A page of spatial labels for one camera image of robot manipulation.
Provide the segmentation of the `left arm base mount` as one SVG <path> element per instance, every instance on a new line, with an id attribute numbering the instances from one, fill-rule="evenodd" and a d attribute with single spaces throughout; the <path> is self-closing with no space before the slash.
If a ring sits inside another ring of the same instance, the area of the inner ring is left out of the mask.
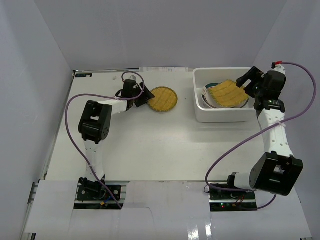
<path id="1" fill-rule="evenodd" d="M 120 210 L 111 194 L 98 181 L 79 178 L 73 208 L 75 210 Z"/>

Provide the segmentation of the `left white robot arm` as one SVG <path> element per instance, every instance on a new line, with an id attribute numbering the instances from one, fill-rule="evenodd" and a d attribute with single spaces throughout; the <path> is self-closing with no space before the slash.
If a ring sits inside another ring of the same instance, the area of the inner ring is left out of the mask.
<path id="1" fill-rule="evenodd" d="M 123 89 L 116 93 L 114 99 L 87 101 L 78 125 L 87 159 L 85 179 L 96 182 L 105 177 L 101 146 L 109 135 L 112 116 L 124 113 L 133 106 L 140 107 L 153 98 L 155 96 L 144 83 L 126 79 Z"/>

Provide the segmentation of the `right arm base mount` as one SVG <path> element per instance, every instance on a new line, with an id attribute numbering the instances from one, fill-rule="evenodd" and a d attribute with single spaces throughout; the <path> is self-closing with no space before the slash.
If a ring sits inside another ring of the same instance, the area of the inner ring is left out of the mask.
<path id="1" fill-rule="evenodd" d="M 254 192 L 214 190 L 207 185 L 203 191 L 208 194 L 212 213 L 256 211 L 258 208 Z"/>

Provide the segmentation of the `white plate orange sunburst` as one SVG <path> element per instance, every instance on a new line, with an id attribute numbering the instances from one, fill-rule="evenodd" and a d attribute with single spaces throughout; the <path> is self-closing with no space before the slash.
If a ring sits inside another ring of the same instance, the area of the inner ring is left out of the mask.
<path id="1" fill-rule="evenodd" d="M 234 108 L 244 108 L 249 102 L 249 100 L 250 100 L 250 97 L 248 96 L 244 101 L 240 102 L 239 104 L 236 104 Z"/>

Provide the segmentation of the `white plate green red rim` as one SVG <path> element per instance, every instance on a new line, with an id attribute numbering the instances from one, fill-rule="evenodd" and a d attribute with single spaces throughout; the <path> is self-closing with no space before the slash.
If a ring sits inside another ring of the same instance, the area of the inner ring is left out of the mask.
<path id="1" fill-rule="evenodd" d="M 209 83 L 202 88 L 201 97 L 204 105 L 209 109 L 226 109 L 226 107 L 220 106 L 210 95 L 209 89 L 218 86 L 219 83 Z"/>

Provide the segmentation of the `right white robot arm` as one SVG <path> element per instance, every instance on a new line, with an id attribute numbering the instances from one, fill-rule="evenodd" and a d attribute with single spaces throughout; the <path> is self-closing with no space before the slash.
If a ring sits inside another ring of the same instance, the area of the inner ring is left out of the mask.
<path id="1" fill-rule="evenodd" d="M 294 157 L 281 122 L 286 109 L 279 97 L 286 80 L 285 68 L 276 62 L 266 73 L 254 66 L 236 81 L 238 87 L 244 87 L 245 93 L 254 98 L 264 154 L 251 170 L 229 175 L 225 192 L 233 200 L 242 196 L 244 190 L 287 196 L 303 170 L 303 162 Z"/>

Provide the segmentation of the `round woven bamboo tray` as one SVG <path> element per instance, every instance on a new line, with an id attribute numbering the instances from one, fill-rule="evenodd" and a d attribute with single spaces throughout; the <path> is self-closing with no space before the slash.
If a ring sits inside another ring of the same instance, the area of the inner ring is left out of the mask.
<path id="1" fill-rule="evenodd" d="M 176 107 L 178 95 L 176 92 L 165 86 L 159 86 L 150 91 L 154 98 L 147 101 L 147 105 L 155 112 L 166 113 Z"/>

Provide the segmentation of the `fan-shaped woven bamboo tray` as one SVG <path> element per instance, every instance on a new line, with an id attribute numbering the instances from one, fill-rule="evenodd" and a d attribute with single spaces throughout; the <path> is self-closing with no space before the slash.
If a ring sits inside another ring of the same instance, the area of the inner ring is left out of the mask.
<path id="1" fill-rule="evenodd" d="M 247 102 L 249 96 L 244 87 L 238 87 L 235 81 L 230 79 L 208 89 L 212 99 L 223 108 L 234 108 Z"/>

